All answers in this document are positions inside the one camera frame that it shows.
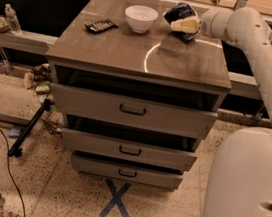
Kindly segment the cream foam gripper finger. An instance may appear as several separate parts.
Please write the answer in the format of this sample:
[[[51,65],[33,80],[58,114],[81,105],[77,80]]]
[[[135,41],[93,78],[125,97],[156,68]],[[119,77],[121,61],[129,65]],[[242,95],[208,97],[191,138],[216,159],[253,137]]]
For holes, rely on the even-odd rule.
[[[194,34],[199,30],[200,19],[189,16],[180,20],[173,21],[170,26],[172,31]]]

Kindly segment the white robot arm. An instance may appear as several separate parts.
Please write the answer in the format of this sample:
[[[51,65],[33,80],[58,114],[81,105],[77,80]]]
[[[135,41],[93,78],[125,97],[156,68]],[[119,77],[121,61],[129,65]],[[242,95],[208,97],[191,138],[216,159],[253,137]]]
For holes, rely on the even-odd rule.
[[[178,3],[165,19],[185,36],[199,32],[240,49],[272,123],[272,30],[257,10],[213,8],[198,15]],[[203,217],[272,217],[272,126],[240,129],[223,140],[210,167]]]

